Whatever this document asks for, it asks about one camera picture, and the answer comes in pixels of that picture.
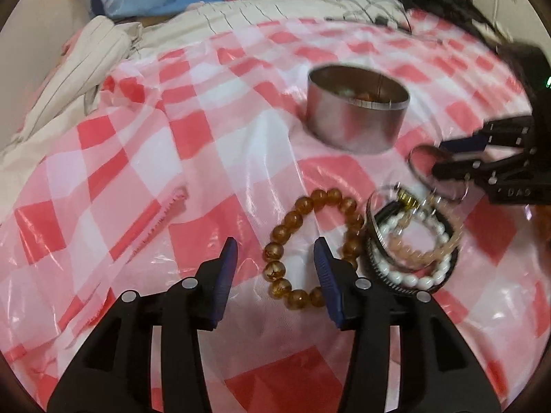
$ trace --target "amber bead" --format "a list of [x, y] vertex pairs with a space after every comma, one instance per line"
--ring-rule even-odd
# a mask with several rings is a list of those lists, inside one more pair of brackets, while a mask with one ring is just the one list
[[340, 189], [331, 188], [327, 191], [327, 205], [330, 207], [337, 207], [341, 204], [342, 199], [343, 193], [341, 193]]
[[354, 271], [356, 272], [357, 270], [357, 261], [356, 261], [356, 258], [353, 258], [352, 256], [345, 256], [343, 258], [346, 262], [350, 263], [350, 265], [352, 266], [352, 268], [354, 269]]
[[352, 197], [345, 197], [339, 205], [339, 210], [344, 215], [352, 214], [356, 211], [357, 202]]
[[360, 239], [362, 237], [362, 229], [358, 226], [350, 227], [346, 230], [345, 238], [346, 240], [350, 239]]
[[325, 306], [325, 298], [321, 291], [321, 287], [316, 287], [310, 292], [310, 303], [314, 307], [323, 307]]
[[310, 197], [301, 197], [295, 202], [295, 208], [303, 216], [310, 214], [313, 210], [313, 202]]
[[312, 191], [310, 198], [312, 199], [314, 211], [317, 212], [325, 208], [325, 205], [327, 204], [327, 193], [323, 189], [315, 189]]
[[270, 237], [272, 242], [285, 245], [291, 237], [291, 230], [284, 225], [278, 225], [272, 230]]
[[302, 226], [302, 215], [298, 211], [290, 211], [283, 218], [283, 225], [292, 232], [297, 231]]
[[285, 295], [290, 294], [291, 290], [293, 290], [291, 283], [285, 278], [282, 278], [270, 284], [268, 293], [272, 298], [281, 299]]
[[285, 305], [290, 310], [301, 310], [308, 306], [308, 303], [310, 302], [310, 296], [308, 295], [308, 292], [297, 289], [293, 290], [287, 297], [285, 298]]
[[362, 253], [362, 243], [358, 239], [349, 239], [343, 245], [343, 256], [357, 258]]
[[346, 216], [346, 225], [349, 227], [362, 228], [364, 226], [364, 216], [362, 216], [359, 212], [353, 212], [352, 214]]
[[272, 261], [264, 267], [262, 273], [266, 281], [273, 283], [285, 276], [285, 265], [279, 261]]
[[283, 245], [270, 242], [264, 248], [263, 258], [266, 262], [279, 261], [283, 257]]

